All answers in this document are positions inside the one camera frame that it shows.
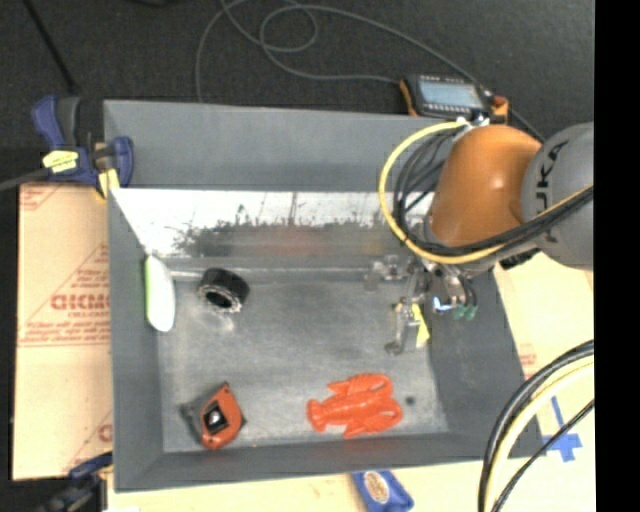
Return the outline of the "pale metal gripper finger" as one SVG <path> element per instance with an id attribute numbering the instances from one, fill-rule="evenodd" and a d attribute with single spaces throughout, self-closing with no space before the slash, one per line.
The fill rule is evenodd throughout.
<path id="1" fill-rule="evenodd" d="M 393 336 L 384 346 L 392 356 L 415 352 L 421 348 L 421 308 L 408 297 L 402 297 L 393 308 Z"/>
<path id="2" fill-rule="evenodd" d="M 364 289 L 376 291 L 382 284 L 408 282 L 414 271 L 414 259 L 410 256 L 390 254 L 371 260 L 364 274 Z"/>

